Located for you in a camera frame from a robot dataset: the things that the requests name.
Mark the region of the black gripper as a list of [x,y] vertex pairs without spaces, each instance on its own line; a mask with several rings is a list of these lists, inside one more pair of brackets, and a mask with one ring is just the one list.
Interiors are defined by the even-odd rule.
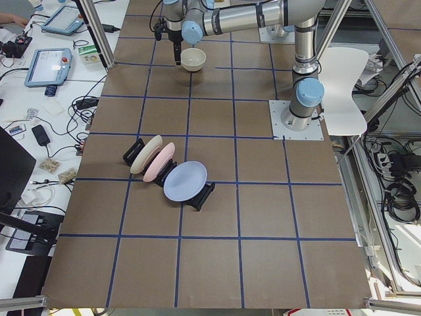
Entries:
[[183,42],[182,31],[181,30],[171,30],[168,29],[168,39],[174,44],[174,60],[176,65],[181,65],[181,52]]

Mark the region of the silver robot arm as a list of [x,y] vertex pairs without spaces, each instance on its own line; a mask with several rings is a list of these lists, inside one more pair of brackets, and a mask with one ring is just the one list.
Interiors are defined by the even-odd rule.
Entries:
[[181,63],[182,42],[196,45],[205,36],[258,29],[263,43],[292,43],[294,95],[280,119],[287,129],[301,132],[309,127],[324,96],[316,56],[318,14],[324,4],[282,0],[224,6],[214,1],[163,1],[163,16],[150,27],[156,40],[167,34],[177,65]]

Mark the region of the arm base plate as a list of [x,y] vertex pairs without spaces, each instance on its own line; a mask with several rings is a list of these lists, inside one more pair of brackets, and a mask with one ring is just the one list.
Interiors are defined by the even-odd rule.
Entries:
[[275,140],[323,141],[324,136],[316,111],[309,118],[298,118],[289,111],[288,100],[270,100],[270,120]]
[[272,25],[259,29],[260,42],[293,45],[295,43],[295,27]]

